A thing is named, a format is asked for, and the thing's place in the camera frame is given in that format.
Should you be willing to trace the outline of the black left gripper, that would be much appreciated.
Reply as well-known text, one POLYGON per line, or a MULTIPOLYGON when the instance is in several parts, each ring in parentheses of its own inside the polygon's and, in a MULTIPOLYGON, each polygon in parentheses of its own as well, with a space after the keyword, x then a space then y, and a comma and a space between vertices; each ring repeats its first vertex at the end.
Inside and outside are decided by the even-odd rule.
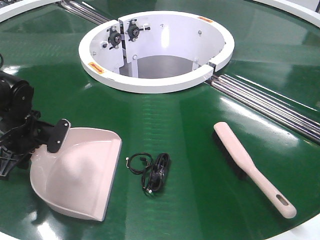
POLYGON ((0 178, 7 180, 10 172, 15 168, 28 169, 31 156, 35 149, 47 145, 49 153, 57 153, 62 147, 71 123, 67 119, 60 119, 54 126, 39 120, 41 113, 31 110, 20 121, 3 118, 1 127, 15 123, 11 129, 1 129, 0 135, 0 178))

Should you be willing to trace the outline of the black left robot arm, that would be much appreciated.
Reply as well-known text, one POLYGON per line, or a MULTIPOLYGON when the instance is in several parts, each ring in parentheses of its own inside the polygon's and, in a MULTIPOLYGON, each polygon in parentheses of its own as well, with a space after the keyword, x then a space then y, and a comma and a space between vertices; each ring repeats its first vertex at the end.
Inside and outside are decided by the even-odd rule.
POLYGON ((27 169, 42 145, 50 153, 63 146, 71 123, 60 119, 51 124, 33 109, 34 88, 28 81, 0 72, 0 178, 7 180, 15 168, 27 169))

